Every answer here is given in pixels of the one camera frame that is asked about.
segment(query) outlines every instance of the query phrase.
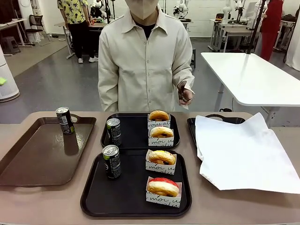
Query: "beige button-up shirt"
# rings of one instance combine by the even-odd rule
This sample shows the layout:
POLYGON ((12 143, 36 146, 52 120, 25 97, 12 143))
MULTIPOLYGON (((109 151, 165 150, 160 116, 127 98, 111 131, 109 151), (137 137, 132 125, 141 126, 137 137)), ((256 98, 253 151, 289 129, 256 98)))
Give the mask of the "beige button-up shirt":
POLYGON ((175 86, 194 83, 192 45, 183 24, 158 6, 150 37, 130 11, 105 26, 99 40, 98 90, 104 111, 175 110, 175 86))

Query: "white curtain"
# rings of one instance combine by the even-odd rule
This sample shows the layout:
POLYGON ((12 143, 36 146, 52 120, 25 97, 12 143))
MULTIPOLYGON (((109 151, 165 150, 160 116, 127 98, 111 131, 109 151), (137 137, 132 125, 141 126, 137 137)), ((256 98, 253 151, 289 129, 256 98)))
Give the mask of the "white curtain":
POLYGON ((287 51, 286 64, 300 71, 300 16, 287 51))

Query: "face mask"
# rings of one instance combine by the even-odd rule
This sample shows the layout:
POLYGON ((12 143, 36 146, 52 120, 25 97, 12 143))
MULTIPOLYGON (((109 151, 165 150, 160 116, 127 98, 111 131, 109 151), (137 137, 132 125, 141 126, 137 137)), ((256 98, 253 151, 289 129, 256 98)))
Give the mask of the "face mask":
POLYGON ((156 9, 159 0, 125 0, 132 14, 144 20, 156 9))

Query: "red apron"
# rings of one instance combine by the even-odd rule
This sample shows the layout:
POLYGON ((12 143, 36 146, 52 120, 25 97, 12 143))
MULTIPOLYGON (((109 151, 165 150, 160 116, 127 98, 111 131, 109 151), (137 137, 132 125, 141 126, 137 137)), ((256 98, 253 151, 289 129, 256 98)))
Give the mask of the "red apron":
POLYGON ((262 53, 261 57, 267 61, 273 52, 273 46, 278 36, 280 20, 282 15, 282 0, 271 0, 268 4, 266 15, 262 21, 262 53))

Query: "crumpled white paper sheet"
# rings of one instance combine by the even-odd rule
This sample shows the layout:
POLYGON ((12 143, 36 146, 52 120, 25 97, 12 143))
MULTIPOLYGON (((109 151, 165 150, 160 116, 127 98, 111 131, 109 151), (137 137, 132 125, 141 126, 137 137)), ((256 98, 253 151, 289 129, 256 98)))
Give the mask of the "crumpled white paper sheet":
POLYGON ((196 117, 200 174, 219 190, 300 194, 300 179, 273 130, 258 113, 242 124, 196 117))

